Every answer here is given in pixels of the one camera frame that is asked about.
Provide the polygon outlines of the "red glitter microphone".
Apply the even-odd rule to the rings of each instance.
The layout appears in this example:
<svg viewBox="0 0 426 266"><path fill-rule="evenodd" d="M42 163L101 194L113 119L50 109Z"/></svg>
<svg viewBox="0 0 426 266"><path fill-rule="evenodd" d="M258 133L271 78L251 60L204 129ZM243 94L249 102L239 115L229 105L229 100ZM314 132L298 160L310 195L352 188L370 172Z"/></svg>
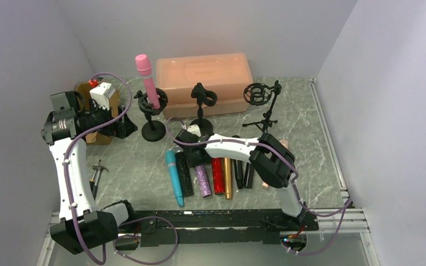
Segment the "red glitter microphone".
<svg viewBox="0 0 426 266"><path fill-rule="evenodd" d="M212 176L214 183L214 194L223 195L225 193L224 177L222 171L222 161L220 158L211 160Z"/></svg>

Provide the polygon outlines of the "blue plastic microphone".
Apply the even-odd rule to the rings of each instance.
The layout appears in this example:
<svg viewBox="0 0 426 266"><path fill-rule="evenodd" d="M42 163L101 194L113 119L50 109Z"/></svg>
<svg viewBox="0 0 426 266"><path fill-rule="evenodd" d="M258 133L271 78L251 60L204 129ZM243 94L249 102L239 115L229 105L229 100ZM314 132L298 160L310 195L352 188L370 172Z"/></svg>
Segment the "blue plastic microphone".
<svg viewBox="0 0 426 266"><path fill-rule="evenodd" d="M177 170L175 153L174 153L173 150L167 150L166 151L165 161L166 161L166 165L168 167L169 176L170 176L171 184L172 184L172 187L173 187L173 194L174 194L175 200L177 202L177 205L179 207L184 207L185 206L184 197L183 197L183 193L182 193L182 189L181 189L179 173L178 173L178 170Z"/></svg>

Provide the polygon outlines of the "black glitter microphone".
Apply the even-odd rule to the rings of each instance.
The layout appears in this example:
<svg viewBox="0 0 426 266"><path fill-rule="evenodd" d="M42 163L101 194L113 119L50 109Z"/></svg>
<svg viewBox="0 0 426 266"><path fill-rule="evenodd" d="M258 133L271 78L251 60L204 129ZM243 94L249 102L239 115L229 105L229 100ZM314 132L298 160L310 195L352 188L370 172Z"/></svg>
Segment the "black glitter microphone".
<svg viewBox="0 0 426 266"><path fill-rule="evenodd" d="M194 190L191 182L190 169L187 164L186 157L183 151L175 152L177 163L177 171L179 174L180 186L184 197L191 197L194 195Z"/></svg>

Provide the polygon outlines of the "purple glitter microphone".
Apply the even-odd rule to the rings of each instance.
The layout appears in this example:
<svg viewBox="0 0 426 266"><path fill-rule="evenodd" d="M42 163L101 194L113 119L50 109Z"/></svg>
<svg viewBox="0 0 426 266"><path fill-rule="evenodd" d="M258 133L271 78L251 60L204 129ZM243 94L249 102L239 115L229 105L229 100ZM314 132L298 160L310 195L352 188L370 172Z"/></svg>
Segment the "purple glitter microphone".
<svg viewBox="0 0 426 266"><path fill-rule="evenodd" d="M205 197L212 195L209 180L207 178L206 169L204 165L195 166L195 176L199 185L200 193Z"/></svg>

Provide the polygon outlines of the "gold microphone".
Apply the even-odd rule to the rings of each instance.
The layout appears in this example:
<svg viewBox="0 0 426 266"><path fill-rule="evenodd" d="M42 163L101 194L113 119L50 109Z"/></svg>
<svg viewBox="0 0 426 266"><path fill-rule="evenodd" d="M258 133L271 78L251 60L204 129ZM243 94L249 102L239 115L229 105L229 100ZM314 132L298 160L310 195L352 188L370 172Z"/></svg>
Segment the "gold microphone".
<svg viewBox="0 0 426 266"><path fill-rule="evenodd" d="M223 158L223 171L224 171L224 183L225 183L225 198L227 200L232 199L232 164L229 158Z"/></svg>

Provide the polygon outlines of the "slim black microphone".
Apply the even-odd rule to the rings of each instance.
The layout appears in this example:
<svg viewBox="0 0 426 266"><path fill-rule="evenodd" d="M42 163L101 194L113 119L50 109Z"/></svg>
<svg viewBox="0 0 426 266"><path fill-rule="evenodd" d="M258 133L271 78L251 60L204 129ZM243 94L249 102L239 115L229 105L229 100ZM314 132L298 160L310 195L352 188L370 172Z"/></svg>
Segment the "slim black microphone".
<svg viewBox="0 0 426 266"><path fill-rule="evenodd" d="M242 168L242 162L239 160L232 160L233 166L234 166L234 175L235 175L235 181L237 189L243 189L244 187L244 172Z"/></svg>

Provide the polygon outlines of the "black silver-head microphone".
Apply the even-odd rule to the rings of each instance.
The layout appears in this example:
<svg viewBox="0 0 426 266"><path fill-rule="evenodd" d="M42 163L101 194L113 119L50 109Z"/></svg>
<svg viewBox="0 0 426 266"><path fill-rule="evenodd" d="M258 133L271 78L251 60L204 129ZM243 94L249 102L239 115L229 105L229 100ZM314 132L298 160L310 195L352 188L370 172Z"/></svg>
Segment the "black silver-head microphone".
<svg viewBox="0 0 426 266"><path fill-rule="evenodd" d="M243 188L251 189L253 186L254 168L250 163L246 164Z"/></svg>

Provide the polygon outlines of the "black clip round-base stand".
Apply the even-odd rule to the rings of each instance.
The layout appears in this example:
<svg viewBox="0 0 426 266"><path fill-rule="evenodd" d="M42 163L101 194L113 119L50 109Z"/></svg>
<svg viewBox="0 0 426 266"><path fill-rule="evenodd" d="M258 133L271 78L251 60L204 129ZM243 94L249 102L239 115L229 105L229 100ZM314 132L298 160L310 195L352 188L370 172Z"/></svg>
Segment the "black clip round-base stand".
<svg viewBox="0 0 426 266"><path fill-rule="evenodd" d="M214 91L205 89L201 83L197 83L192 89L191 97L196 99L198 110L197 119L193 120L190 126L197 125L202 135L213 135L213 125L208 119L204 118L202 107L204 105L210 107L215 106L217 94Z"/></svg>

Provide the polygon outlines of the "pink microphone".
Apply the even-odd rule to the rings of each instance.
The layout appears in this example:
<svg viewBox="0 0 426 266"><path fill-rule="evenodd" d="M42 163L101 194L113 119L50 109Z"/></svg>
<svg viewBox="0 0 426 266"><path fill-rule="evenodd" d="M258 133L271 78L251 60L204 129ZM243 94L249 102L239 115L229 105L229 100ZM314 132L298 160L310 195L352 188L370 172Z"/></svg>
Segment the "pink microphone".
<svg viewBox="0 0 426 266"><path fill-rule="evenodd" d="M152 77L152 67L149 57L146 54L139 54L135 57L135 64L137 71L143 79L149 103L153 105L154 110L159 109L160 101Z"/></svg>

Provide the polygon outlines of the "peach beige microphone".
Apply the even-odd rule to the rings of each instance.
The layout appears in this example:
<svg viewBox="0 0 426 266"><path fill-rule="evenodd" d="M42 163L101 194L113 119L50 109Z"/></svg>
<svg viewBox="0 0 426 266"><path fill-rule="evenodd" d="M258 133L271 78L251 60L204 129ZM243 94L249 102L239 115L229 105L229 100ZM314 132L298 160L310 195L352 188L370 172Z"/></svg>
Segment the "peach beige microphone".
<svg viewBox="0 0 426 266"><path fill-rule="evenodd" d="M288 147L289 147L289 142L286 140L286 139L281 139L280 140L280 143L286 148L286 149L288 149ZM268 189L269 188L269 184L268 183L266 183L266 182L262 182L262 187L263 188L265 188L265 189Z"/></svg>

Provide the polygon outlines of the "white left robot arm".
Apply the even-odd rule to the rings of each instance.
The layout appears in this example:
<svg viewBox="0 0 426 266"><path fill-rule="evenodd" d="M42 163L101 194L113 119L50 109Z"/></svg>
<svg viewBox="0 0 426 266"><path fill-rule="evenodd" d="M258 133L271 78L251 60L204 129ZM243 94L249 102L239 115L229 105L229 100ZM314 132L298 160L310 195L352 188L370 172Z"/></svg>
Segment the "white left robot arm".
<svg viewBox="0 0 426 266"><path fill-rule="evenodd" d="M87 143L82 136L96 129L121 139L137 130L125 108L118 106L117 115L105 110L95 100L84 99L79 92L65 91L50 97L54 110L42 129L57 168L60 191L60 222L50 227L52 240L72 254L95 248L117 239L119 228L134 218L127 200L99 208L93 196L86 166Z"/></svg>

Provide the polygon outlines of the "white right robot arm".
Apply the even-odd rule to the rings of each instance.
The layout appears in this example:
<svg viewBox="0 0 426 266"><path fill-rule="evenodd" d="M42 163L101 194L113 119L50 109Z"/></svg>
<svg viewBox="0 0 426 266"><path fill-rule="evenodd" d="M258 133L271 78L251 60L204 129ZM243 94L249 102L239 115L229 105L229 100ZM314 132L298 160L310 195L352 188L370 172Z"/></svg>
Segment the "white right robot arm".
<svg viewBox="0 0 426 266"><path fill-rule="evenodd" d="M169 137L191 152L193 163L203 163L207 158L230 158L251 164L263 182L275 189L284 214L297 218L303 213L304 203L296 187L299 174L295 156L271 134L249 139L219 134L198 137L182 129L177 136Z"/></svg>

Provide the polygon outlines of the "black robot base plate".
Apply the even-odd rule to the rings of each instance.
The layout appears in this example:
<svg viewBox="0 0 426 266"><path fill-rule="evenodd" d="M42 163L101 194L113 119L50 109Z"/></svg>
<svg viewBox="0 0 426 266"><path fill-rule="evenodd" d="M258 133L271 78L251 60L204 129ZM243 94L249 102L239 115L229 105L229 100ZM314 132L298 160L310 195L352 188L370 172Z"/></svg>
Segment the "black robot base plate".
<svg viewBox="0 0 426 266"><path fill-rule="evenodd" d="M280 209L197 211L135 211L120 234L136 233L142 247L165 244L246 243L279 244L281 237L318 231L316 216L291 217Z"/></svg>

